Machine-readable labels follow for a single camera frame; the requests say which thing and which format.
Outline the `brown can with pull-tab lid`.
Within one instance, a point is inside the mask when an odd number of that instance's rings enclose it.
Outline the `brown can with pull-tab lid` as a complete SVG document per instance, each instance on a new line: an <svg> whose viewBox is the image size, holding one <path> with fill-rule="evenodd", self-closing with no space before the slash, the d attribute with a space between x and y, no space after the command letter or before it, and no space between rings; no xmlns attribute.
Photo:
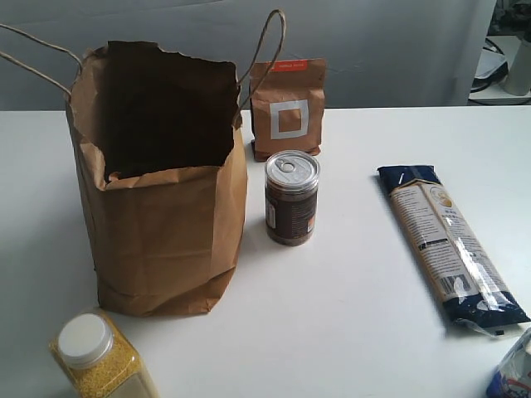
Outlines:
<svg viewBox="0 0 531 398"><path fill-rule="evenodd" d="M313 234L319 190L319 162L298 150L285 150L265 164L265 224L282 244L304 244Z"/></svg>

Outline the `brown paper bag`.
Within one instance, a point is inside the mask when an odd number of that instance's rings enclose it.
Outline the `brown paper bag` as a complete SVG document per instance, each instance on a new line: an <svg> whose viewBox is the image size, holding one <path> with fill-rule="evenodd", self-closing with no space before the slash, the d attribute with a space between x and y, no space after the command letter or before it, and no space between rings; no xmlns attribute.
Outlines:
<svg viewBox="0 0 531 398"><path fill-rule="evenodd" d="M243 78L230 61L109 41L63 90L99 305L207 313L235 271L246 216Z"/></svg>

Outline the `brown kraft coffee pouch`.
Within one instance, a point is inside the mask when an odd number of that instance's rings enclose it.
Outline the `brown kraft coffee pouch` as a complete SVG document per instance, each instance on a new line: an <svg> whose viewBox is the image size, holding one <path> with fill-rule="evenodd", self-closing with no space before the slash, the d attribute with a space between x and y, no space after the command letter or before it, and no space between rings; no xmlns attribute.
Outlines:
<svg viewBox="0 0 531 398"><path fill-rule="evenodd" d="M251 69L251 142L254 158L264 162L285 150L320 153L324 116L323 58L267 62Z"/></svg>

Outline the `dark blue spaghetti package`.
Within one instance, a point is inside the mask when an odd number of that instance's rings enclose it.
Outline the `dark blue spaghetti package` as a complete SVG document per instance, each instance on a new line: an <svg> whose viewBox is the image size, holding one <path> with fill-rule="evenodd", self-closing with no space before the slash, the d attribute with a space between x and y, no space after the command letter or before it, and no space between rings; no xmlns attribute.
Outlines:
<svg viewBox="0 0 531 398"><path fill-rule="evenodd" d="M529 323L432 165L379 167L378 176L450 323L494 335Z"/></svg>

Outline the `yellow grain jar white lid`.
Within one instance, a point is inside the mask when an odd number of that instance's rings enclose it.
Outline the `yellow grain jar white lid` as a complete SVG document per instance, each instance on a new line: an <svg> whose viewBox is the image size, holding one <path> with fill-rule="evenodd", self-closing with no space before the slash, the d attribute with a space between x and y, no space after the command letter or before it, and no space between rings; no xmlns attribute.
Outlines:
<svg viewBox="0 0 531 398"><path fill-rule="evenodd" d="M158 397L139 352L99 310L80 313L49 349L79 397Z"/></svg>

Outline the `white cylinder in background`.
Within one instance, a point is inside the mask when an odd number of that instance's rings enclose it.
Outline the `white cylinder in background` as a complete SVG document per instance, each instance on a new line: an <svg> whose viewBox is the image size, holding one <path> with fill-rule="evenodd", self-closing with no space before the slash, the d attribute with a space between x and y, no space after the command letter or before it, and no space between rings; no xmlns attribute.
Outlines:
<svg viewBox="0 0 531 398"><path fill-rule="evenodd" d="M516 96L524 96L530 91L530 30L524 33L519 49L504 82L504 90Z"/></svg>

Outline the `blue plastic package corner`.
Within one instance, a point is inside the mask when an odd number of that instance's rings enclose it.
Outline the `blue plastic package corner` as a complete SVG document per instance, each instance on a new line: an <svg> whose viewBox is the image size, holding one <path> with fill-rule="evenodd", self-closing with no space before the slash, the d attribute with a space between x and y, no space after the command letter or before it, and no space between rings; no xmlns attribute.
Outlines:
<svg viewBox="0 0 531 398"><path fill-rule="evenodd" d="M529 398L530 367L530 329L528 328L497 366L486 389L486 396Z"/></svg>

